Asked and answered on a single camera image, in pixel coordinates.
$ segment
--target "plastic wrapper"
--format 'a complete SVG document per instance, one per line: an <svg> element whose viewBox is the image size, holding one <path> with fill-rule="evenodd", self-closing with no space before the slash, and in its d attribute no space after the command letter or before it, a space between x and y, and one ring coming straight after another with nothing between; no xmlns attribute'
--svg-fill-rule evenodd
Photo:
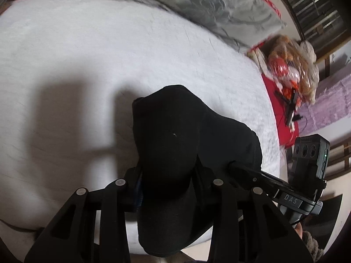
<svg viewBox="0 0 351 263"><path fill-rule="evenodd" d="M289 66L287 74L282 76L280 81L284 87L299 89L300 73L295 67Z"/></svg>
<svg viewBox="0 0 351 263"><path fill-rule="evenodd" d="M319 81L319 73L316 66L308 56L308 53L301 49L297 42L290 40L287 36L278 38L272 52L269 55L270 60L283 59L288 65L292 66L299 72L298 90L300 94L311 104L315 103L314 94Z"/></svg>
<svg viewBox="0 0 351 263"><path fill-rule="evenodd" d="M309 41L303 41L300 43L301 50L303 50L309 59L312 61L312 63L315 63L317 60L317 55L315 55L315 50L313 49L313 46L310 44Z"/></svg>
<svg viewBox="0 0 351 263"><path fill-rule="evenodd" d="M270 70L268 70L266 64L266 57L263 54L263 52L259 48L256 48L248 52L246 55L248 58L255 62L261 73L263 73L269 80L275 82L277 88L281 92L283 86L278 80L278 78L275 75L273 75Z"/></svg>
<svg viewBox="0 0 351 263"><path fill-rule="evenodd" d="M270 57L268 60L268 66L271 69L273 75L278 79L284 77L289 72L289 66L281 57Z"/></svg>

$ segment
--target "white bedsheet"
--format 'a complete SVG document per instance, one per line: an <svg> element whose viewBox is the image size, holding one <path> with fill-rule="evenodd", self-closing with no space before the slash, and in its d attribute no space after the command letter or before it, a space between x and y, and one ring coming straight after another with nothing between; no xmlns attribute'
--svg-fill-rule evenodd
<svg viewBox="0 0 351 263"><path fill-rule="evenodd" d="M104 188L133 167L132 101L171 84L254 130L262 169L279 176L256 65L177 15L115 0L19 0L0 16L0 68L0 218L15 226L45 226L75 189ZM135 222L127 233L143 253Z"/></svg>

